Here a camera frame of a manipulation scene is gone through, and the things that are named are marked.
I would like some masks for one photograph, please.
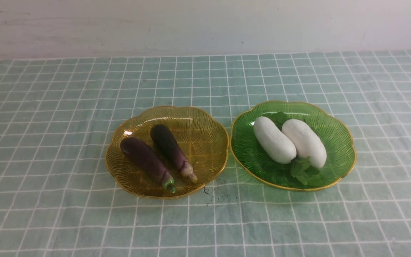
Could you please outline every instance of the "amber glass plate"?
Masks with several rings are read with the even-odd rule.
[[[193,166],[198,177],[197,184],[183,179],[170,162],[153,148],[150,129],[156,124],[169,127]],[[124,157],[120,150],[120,142],[129,136],[143,140],[157,152],[175,180],[175,193],[162,189],[148,174]],[[119,186],[127,192],[148,198],[179,198],[201,189],[223,171],[228,159],[228,145],[226,129],[201,109],[154,107],[127,120],[117,128],[107,149],[106,165]]]

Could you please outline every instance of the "plate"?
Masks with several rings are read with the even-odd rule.
[[[156,124],[169,127],[178,146],[193,166],[198,177],[197,184],[183,179],[170,162],[153,148],[150,129]],[[175,180],[175,193],[162,189],[123,155],[120,142],[129,136],[143,140],[155,150]],[[179,198],[198,191],[223,171],[228,159],[228,145],[226,129],[207,112],[195,107],[154,107],[117,128],[107,149],[106,166],[118,185],[127,192],[148,198]]]
[[[253,123],[263,114],[285,112],[290,119],[307,123],[323,142],[327,159],[321,169],[320,186],[303,185],[281,164],[273,161],[258,143]],[[251,175],[273,187],[295,191],[317,191],[338,183],[356,164],[352,135],[340,120],[305,102],[266,101],[240,114],[231,127],[231,153]]]

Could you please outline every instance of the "green plate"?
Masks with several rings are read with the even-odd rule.
[[[253,123],[263,114],[285,112],[290,119],[307,123],[323,142],[327,159],[321,169],[320,186],[303,185],[286,168],[273,161],[258,143]],[[242,113],[231,128],[231,152],[250,174],[273,187],[295,191],[317,191],[338,183],[356,164],[356,150],[349,129],[325,111],[305,102],[266,101]]]

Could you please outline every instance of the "eggplant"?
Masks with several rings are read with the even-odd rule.
[[[156,182],[171,193],[176,192],[174,179],[150,146],[135,137],[121,140],[120,149],[132,163],[149,174]]]
[[[163,124],[157,124],[150,130],[150,136],[156,148],[174,164],[181,176],[196,184],[198,177],[194,174],[193,166],[186,159],[169,128]]]

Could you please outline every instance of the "white vegetable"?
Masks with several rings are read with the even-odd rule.
[[[282,125],[282,132],[293,142],[300,158],[310,156],[310,163],[315,168],[322,168],[326,163],[326,149],[320,138],[302,120],[289,119]]]
[[[256,138],[274,161],[287,164],[296,157],[296,148],[268,117],[261,116],[253,124]]]

